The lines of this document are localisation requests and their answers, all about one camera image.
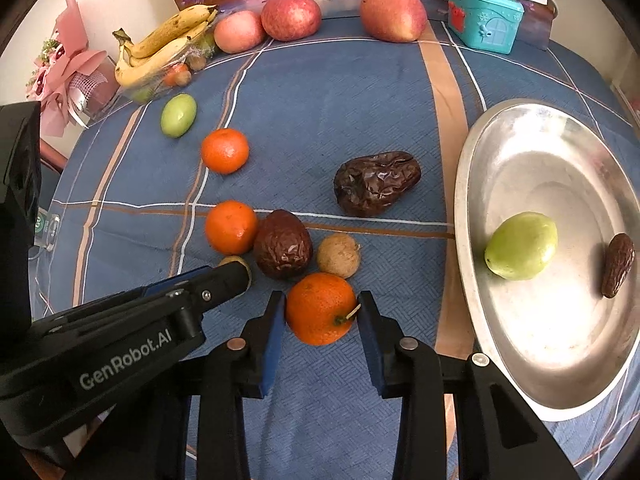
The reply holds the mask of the orange tangerine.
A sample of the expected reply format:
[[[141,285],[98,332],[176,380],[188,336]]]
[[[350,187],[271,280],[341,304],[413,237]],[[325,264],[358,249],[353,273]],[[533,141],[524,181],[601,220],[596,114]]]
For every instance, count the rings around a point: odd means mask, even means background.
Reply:
[[[225,256],[240,256],[254,244],[259,220],[252,207],[237,200],[225,200],[209,211],[205,235],[216,252]]]
[[[347,334],[357,298],[349,282],[337,275],[317,272],[296,283],[286,297],[288,327],[304,344],[326,346]]]
[[[209,133],[201,144],[204,165],[216,174],[233,174],[250,157],[250,144],[242,132],[231,128]]]

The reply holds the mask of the brown red date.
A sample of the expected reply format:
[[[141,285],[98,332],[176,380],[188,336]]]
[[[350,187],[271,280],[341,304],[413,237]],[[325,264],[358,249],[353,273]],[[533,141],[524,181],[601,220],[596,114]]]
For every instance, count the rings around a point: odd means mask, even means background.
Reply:
[[[297,278],[308,269],[313,253],[309,232],[292,212],[277,209],[260,222],[253,254],[268,278]]]

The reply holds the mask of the tan longan fruit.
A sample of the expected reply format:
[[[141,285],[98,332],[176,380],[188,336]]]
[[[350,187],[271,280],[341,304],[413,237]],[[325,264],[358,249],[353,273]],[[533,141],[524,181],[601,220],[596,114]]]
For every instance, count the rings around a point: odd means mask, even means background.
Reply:
[[[321,272],[351,278],[358,271],[360,261],[360,245],[348,234],[331,234],[318,247],[317,264]]]
[[[248,263],[240,256],[225,256],[218,264],[218,268],[230,268],[236,273],[241,273],[246,281],[244,290],[247,292],[253,284],[252,271]]]

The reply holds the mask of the clear acrylic sign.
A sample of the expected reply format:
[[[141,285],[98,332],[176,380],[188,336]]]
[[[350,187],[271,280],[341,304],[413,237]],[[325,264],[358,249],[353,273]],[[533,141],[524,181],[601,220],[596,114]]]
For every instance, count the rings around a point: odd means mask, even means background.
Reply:
[[[60,224],[61,218],[58,214],[39,207],[35,224],[35,246],[46,252],[52,252],[58,237]]]

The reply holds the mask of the green jujube in plate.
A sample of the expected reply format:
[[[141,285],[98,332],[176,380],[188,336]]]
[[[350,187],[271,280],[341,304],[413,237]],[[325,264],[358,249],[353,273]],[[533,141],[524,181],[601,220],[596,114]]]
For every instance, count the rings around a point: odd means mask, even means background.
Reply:
[[[486,266],[508,281],[526,281],[538,275],[558,247],[555,222],[538,212],[524,211],[503,221],[485,248]]]

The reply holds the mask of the large wrinkled dark date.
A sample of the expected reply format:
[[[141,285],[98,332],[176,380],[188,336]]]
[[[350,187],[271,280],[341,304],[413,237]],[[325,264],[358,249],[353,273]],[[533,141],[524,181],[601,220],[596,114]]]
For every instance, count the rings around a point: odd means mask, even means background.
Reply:
[[[338,206],[346,214],[374,217],[393,206],[421,179],[422,171],[413,155],[403,151],[383,152],[349,159],[334,176]]]

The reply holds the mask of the small dark date in plate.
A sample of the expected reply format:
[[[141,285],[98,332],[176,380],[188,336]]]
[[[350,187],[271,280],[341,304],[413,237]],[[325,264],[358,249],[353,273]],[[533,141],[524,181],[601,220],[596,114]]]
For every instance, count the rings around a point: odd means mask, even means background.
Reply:
[[[618,233],[612,238],[604,258],[600,287],[603,297],[613,298],[617,295],[634,264],[635,256],[634,242],[628,234]]]

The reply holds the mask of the blue plaid tablecloth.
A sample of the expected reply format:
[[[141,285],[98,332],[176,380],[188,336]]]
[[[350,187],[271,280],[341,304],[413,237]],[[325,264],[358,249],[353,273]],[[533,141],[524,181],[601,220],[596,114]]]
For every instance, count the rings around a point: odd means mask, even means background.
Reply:
[[[420,44],[367,37],[358,18],[327,20],[292,44],[218,56],[184,90],[198,116],[178,140],[160,132],[171,97],[139,105],[121,99],[81,136],[50,206],[61,219],[52,252],[30,263],[33,316],[167,278],[221,256],[204,233],[209,209],[239,200],[256,212],[285,209],[307,223],[314,244],[329,228],[354,230],[362,265],[352,279],[373,292],[404,332],[444,339],[447,248],[454,240],[444,171],[483,110],[529,98],[566,110],[605,140],[639,191],[639,140],[608,85],[559,44],[519,42],[510,56],[451,44],[431,22]],[[229,177],[206,174],[201,142],[231,127],[250,159]],[[390,150],[420,162],[422,178],[380,220],[352,220],[337,206],[333,176],[347,159]],[[336,344],[309,347],[289,330],[266,400],[245,401],[253,479],[390,479],[400,402],[371,385],[357,327]],[[597,479],[639,421],[639,358],[593,410],[549,430],[583,479]]]

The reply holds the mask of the green jujube on cloth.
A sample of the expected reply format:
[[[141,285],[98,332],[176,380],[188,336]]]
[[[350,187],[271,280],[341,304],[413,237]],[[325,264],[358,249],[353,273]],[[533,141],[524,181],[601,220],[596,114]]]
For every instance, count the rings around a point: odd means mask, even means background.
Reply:
[[[160,114],[160,130],[165,136],[180,138],[193,125],[198,104],[190,94],[181,93],[171,98]]]

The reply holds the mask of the pink flower bouquet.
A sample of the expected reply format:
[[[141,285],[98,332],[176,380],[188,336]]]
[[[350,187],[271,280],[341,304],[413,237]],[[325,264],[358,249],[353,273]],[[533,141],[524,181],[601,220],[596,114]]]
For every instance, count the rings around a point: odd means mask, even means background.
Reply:
[[[68,124],[85,127],[110,104],[119,88],[115,65],[93,50],[76,0],[56,18],[26,84],[26,99],[40,103],[40,134],[59,138]]]

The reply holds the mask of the clear plastic fruit tray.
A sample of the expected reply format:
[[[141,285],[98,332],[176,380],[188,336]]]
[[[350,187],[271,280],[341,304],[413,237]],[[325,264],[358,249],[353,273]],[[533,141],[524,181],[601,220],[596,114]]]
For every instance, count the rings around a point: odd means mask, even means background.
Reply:
[[[204,70],[216,53],[208,32],[191,38],[172,40],[148,58],[134,62],[125,44],[121,44],[114,69],[119,91],[131,101],[144,104],[175,87],[190,84],[194,73]]]

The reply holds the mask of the yellow banana bunch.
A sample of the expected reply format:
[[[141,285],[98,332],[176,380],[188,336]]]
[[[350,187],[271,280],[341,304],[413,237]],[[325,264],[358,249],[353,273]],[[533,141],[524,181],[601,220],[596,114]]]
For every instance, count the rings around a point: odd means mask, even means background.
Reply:
[[[122,88],[130,88],[167,65],[216,18],[217,7],[196,4],[174,14],[134,44],[122,29],[112,32],[118,41],[114,76]]]

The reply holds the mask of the pale red apple left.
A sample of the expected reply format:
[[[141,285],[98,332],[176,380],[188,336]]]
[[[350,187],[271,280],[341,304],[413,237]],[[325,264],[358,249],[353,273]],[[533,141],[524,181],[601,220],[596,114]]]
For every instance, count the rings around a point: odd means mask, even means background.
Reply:
[[[214,29],[216,46],[224,53],[240,53],[258,46],[265,39],[260,16],[245,10],[223,18]]]

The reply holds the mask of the dark red apple middle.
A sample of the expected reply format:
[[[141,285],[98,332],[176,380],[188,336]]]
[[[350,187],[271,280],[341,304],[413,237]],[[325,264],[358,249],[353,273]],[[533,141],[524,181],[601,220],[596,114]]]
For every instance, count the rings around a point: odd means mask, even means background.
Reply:
[[[268,36],[289,42],[318,32],[322,15],[314,0],[269,0],[262,8],[260,19]]]

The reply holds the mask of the red apple right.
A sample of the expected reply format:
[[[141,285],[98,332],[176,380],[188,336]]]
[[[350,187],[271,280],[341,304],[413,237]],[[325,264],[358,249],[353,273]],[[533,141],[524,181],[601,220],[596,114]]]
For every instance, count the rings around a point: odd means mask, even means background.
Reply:
[[[370,36],[398,44],[416,41],[427,24],[421,0],[361,0],[359,13]]]

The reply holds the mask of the teal house-shaped box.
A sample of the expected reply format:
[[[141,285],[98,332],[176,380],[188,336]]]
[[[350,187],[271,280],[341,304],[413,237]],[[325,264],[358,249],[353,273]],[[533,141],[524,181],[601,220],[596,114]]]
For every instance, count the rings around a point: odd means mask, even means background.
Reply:
[[[448,27],[475,50],[510,54],[523,15],[518,0],[448,0]]]

